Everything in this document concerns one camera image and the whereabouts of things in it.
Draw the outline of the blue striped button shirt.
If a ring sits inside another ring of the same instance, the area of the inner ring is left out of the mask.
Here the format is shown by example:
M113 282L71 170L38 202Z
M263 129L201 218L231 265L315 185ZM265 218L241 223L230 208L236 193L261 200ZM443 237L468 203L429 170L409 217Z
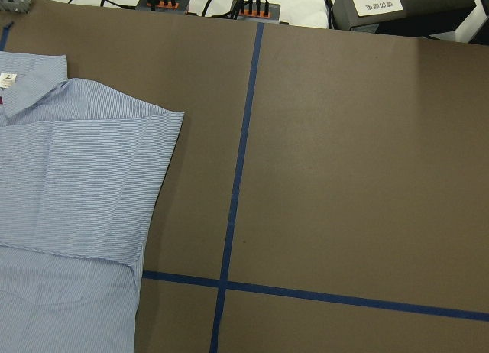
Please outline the blue striped button shirt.
M1 55L1 350L132 352L182 112Z

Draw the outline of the black orange usb hub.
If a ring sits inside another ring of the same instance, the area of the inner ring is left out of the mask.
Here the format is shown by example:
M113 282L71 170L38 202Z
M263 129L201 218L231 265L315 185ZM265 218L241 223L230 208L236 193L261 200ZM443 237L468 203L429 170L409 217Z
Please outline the black orange usb hub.
M186 14L191 0L139 0L135 6L139 11Z
M258 20L265 23L280 22L280 5L266 0L233 0L228 13L235 20Z

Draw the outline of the brown paper table cover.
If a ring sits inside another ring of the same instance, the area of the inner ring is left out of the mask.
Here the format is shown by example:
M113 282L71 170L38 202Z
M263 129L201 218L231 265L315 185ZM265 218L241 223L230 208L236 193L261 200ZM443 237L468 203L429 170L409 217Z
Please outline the brown paper table cover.
M486 352L488 49L34 0L6 50L185 114L139 352Z

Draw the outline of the black box with white label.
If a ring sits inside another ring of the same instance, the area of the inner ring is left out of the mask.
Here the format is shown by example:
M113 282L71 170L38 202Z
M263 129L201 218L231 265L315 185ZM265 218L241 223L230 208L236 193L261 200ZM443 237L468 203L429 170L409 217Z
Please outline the black box with white label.
M455 30L474 0L335 0L332 15L343 31L421 36Z

